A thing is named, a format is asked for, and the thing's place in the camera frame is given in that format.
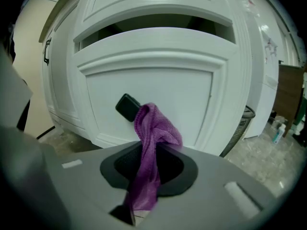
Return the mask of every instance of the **floor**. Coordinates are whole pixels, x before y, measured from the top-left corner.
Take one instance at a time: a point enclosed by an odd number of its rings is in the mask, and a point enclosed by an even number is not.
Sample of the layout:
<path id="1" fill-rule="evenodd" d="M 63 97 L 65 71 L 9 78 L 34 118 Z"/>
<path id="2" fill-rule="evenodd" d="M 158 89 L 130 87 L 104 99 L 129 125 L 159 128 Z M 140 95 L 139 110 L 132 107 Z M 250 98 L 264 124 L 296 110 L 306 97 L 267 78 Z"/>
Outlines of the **floor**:
<path id="1" fill-rule="evenodd" d="M 276 131 L 267 123 L 259 137 L 240 140 L 225 159 L 254 177 L 278 197 L 293 186 L 305 164 L 307 149 L 301 147 L 291 134 L 281 138 L 278 144 L 273 144 L 275 134 Z M 74 133 L 65 131 L 59 134 L 55 129 L 39 141 L 52 145 L 59 156 L 99 149 Z M 147 214 L 135 212 L 136 224 Z"/>
<path id="2" fill-rule="evenodd" d="M 278 144 L 267 123 L 259 137 L 240 140 L 226 159 L 265 185 L 276 197 L 289 190 L 307 158 L 307 149 L 287 134 Z"/>

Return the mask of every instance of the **countertop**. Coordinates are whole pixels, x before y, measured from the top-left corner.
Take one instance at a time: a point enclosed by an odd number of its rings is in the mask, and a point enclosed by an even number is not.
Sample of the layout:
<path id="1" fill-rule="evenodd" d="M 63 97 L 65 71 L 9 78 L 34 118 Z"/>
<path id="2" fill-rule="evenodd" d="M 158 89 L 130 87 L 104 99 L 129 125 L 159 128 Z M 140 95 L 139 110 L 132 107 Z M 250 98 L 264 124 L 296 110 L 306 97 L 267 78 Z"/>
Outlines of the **countertop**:
<path id="1" fill-rule="evenodd" d="M 54 6 L 54 8 L 52 9 L 50 15 L 48 16 L 47 20 L 46 20 L 46 23 L 43 27 L 43 30 L 40 34 L 40 37 L 39 37 L 39 42 L 42 43 L 52 25 L 52 23 L 54 22 L 55 18 L 57 17 L 57 15 L 59 14 L 59 12 L 62 10 L 62 8 L 66 5 L 66 3 L 68 2 L 69 0 L 59 0 L 56 5 Z"/>

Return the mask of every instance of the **white cabinet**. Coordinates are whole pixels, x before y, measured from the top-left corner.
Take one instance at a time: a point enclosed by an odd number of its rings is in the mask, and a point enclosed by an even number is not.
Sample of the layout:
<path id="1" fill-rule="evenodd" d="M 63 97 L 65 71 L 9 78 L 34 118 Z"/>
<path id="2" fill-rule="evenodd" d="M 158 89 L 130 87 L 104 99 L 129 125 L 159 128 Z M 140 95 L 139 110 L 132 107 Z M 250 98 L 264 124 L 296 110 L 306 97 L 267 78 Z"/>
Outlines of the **white cabinet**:
<path id="1" fill-rule="evenodd" d="M 185 146 L 224 150 L 251 76 L 236 0 L 73 0 L 53 28 L 43 78 L 55 120 L 102 148 L 138 140 L 115 110 L 128 93 L 155 103 Z"/>
<path id="2" fill-rule="evenodd" d="M 69 35 L 75 25 L 78 1 L 72 0 L 60 12 L 44 41 L 46 50 L 43 52 L 42 80 L 52 119 L 88 138 L 73 103 L 67 73 Z"/>
<path id="3" fill-rule="evenodd" d="M 49 64 L 47 65 L 47 63 L 44 61 L 44 59 L 46 59 L 46 61 L 49 61 L 50 59 L 50 48 L 51 48 L 51 39 L 52 39 L 53 34 L 51 33 L 43 42 L 43 45 L 45 46 L 44 51 L 43 51 L 43 61 L 42 61 L 42 82 L 43 82 L 43 93 L 45 95 L 45 100 L 46 100 L 46 104 L 48 107 L 48 110 L 54 110 L 54 104 L 53 104 L 53 100 L 51 97 L 51 89 L 50 89 L 50 84 L 49 84 Z"/>
<path id="4" fill-rule="evenodd" d="M 133 123 L 115 110 L 128 93 L 141 104 L 157 104 L 185 146 L 206 151 L 211 135 L 228 129 L 216 120 L 233 88 L 227 73 L 240 71 L 240 62 L 238 46 L 220 37 L 146 28 L 89 45 L 73 55 L 70 67 L 80 71 L 78 105 L 94 144 L 105 148 L 138 139 Z"/>
<path id="5" fill-rule="evenodd" d="M 186 14 L 232 24 L 225 0 L 82 0 L 79 9 L 75 42 L 110 24 L 148 14 Z"/>

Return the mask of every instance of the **purple microfiber cloth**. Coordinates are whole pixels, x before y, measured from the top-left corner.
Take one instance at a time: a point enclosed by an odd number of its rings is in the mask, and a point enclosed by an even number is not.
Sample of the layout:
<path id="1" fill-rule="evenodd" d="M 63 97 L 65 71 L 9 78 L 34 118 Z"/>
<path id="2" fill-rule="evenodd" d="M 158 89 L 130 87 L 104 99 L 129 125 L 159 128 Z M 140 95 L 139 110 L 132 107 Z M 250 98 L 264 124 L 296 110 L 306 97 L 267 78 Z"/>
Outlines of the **purple microfiber cloth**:
<path id="1" fill-rule="evenodd" d="M 141 165 L 129 190 L 133 210 L 151 210 L 157 201 L 160 177 L 156 162 L 156 143 L 181 145 L 179 131 L 153 103 L 140 107 L 134 129 L 142 141 Z"/>

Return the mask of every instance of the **spray bottle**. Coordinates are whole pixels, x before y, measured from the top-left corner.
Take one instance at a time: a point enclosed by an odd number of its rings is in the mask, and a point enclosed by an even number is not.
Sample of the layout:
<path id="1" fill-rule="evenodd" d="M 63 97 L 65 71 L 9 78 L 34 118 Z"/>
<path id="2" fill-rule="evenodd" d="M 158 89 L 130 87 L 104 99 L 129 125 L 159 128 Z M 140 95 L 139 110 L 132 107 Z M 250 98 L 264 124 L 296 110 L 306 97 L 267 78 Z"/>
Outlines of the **spray bottle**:
<path id="1" fill-rule="evenodd" d="M 284 128 L 286 128 L 285 124 L 282 124 L 279 128 L 278 131 L 273 139 L 273 143 L 277 144 L 280 140 L 280 138 L 282 137 L 282 135 L 284 134 Z"/>

